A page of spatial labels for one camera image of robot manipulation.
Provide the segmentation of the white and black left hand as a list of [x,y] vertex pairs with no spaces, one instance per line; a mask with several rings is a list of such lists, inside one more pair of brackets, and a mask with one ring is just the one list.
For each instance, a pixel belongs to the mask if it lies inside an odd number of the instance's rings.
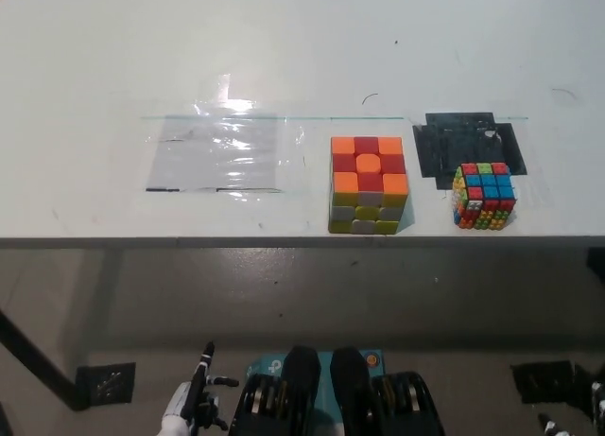
[[201,429],[218,427],[227,431],[229,425],[219,417],[219,400],[216,394],[206,391],[207,386],[236,388],[239,381],[224,375],[211,375],[215,344],[206,344],[190,381],[173,393],[164,411],[158,436],[198,435]]

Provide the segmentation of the black right hand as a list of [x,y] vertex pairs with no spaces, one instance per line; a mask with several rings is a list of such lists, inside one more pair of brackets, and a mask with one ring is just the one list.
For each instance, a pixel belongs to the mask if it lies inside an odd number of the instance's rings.
[[[589,417],[598,436],[604,434],[604,384],[594,382],[590,391]],[[571,436],[572,433],[559,426],[547,414],[538,415],[543,434],[547,436]]]

